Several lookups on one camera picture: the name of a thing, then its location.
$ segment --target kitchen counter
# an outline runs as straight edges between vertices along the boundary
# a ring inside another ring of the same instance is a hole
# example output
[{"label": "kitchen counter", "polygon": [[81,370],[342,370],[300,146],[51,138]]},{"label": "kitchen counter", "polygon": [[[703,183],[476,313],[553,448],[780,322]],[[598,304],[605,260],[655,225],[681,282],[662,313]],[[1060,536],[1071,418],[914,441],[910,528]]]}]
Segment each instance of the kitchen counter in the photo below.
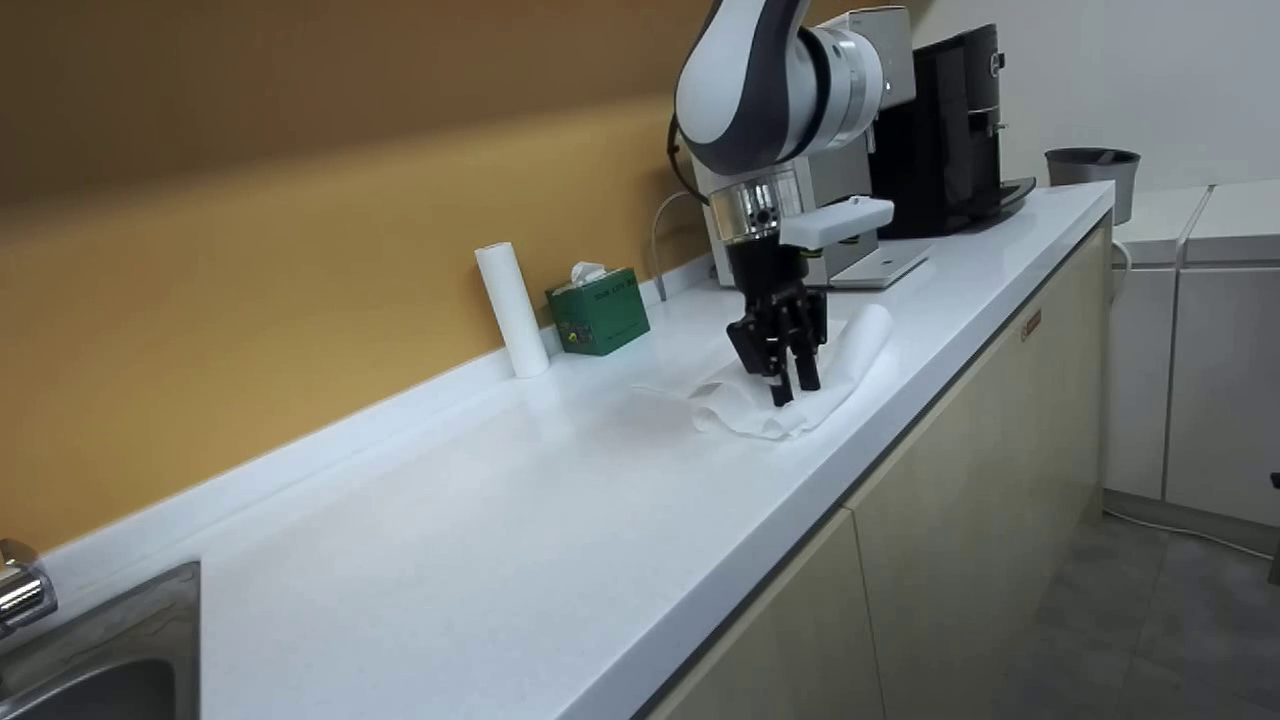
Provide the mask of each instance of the kitchen counter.
[{"label": "kitchen counter", "polygon": [[[739,297],[687,290],[605,362],[389,402],[347,419],[360,433],[293,448],[308,465],[271,455],[198,488],[215,518],[159,505],[57,552],[51,576],[94,595],[200,557],[212,720],[629,716],[1110,208],[1110,183],[1039,188],[989,233],[914,240],[928,265],[898,290],[831,297],[831,322],[886,304],[898,323],[809,436],[772,443],[696,419],[687,392],[737,364],[725,323]],[[256,473],[293,480],[234,502]]]}]

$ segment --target gray floor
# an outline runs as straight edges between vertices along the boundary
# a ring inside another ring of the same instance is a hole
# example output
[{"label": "gray floor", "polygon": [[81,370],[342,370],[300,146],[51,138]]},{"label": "gray floor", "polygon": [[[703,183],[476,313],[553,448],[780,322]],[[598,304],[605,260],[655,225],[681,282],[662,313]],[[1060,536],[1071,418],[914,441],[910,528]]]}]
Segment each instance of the gray floor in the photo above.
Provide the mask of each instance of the gray floor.
[{"label": "gray floor", "polygon": [[1280,720],[1280,585],[1220,545],[1095,522],[996,708],[1001,720]]}]

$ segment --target paper towel roll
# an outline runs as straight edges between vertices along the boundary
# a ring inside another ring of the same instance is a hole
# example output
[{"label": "paper towel roll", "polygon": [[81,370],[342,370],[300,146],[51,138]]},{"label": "paper towel roll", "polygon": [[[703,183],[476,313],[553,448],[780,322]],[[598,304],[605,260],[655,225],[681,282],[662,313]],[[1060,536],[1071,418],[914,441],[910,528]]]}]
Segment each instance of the paper towel roll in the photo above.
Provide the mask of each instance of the paper towel roll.
[{"label": "paper towel roll", "polygon": [[550,370],[544,334],[534,322],[530,290],[512,243],[476,248],[484,291],[504,337],[516,377],[536,377]]}]

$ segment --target black appliance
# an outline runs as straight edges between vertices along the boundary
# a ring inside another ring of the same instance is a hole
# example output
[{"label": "black appliance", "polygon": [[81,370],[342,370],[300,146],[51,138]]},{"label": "black appliance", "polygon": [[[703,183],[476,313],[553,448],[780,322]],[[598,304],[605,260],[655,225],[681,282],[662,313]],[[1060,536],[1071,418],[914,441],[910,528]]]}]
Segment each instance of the black appliance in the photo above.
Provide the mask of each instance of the black appliance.
[{"label": "black appliance", "polygon": [[879,113],[871,192],[898,203],[879,236],[945,236],[1001,222],[1026,188],[1001,188],[996,24],[914,53],[915,102]]}]

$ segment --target faucet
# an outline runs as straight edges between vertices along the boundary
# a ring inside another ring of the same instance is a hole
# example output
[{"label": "faucet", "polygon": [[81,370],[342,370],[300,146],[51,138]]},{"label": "faucet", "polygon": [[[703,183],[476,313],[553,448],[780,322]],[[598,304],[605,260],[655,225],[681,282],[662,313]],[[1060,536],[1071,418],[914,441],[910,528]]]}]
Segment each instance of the faucet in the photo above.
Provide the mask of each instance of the faucet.
[{"label": "faucet", "polygon": [[36,552],[19,541],[0,541],[0,641],[57,614],[51,580]]}]

